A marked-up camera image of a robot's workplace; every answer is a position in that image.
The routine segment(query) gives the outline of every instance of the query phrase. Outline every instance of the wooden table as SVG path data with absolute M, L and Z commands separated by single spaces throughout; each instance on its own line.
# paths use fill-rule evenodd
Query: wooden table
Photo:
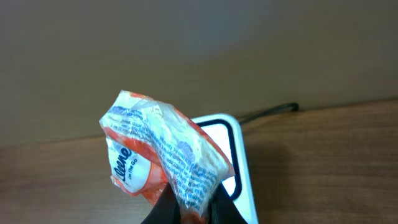
M 398 223 L 398 100 L 243 126 L 260 223 Z M 104 137 L 0 149 L 0 223 L 140 223 Z

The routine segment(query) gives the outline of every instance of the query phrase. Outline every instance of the beige backdrop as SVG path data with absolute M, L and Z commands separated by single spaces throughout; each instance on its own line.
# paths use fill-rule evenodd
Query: beige backdrop
M 0 145 L 101 134 L 120 89 L 194 117 L 398 96 L 398 1 L 0 2 Z

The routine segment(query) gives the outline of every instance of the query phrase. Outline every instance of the plastic wrapper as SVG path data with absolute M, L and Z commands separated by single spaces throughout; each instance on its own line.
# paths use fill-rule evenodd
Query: plastic wrapper
M 182 213 L 204 216 L 218 184 L 234 175 L 214 141 L 170 104 L 122 90 L 99 123 L 108 138 L 163 167 Z
M 142 194 L 155 205 L 167 184 L 163 169 L 109 137 L 106 143 L 112 183 L 130 196 Z

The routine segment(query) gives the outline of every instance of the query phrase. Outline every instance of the black cable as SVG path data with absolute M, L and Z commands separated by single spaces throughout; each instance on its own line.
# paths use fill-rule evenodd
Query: black cable
M 279 106 L 276 106 L 274 108 L 262 111 L 262 112 L 260 112 L 258 114 L 253 115 L 253 116 L 250 116 L 250 117 L 240 121 L 239 124 L 240 125 L 246 124 L 246 123 L 248 123 L 250 121 L 253 121 L 253 120 L 255 120 L 255 119 L 259 118 L 259 117 L 267 116 L 267 115 L 274 114 L 274 113 L 278 113 L 278 112 L 281 112 L 282 110 L 286 110 L 286 109 L 289 109 L 289 108 L 290 108 L 290 111 L 298 111 L 299 110 L 299 104 L 298 103 L 286 103 L 284 105 L 279 105 Z

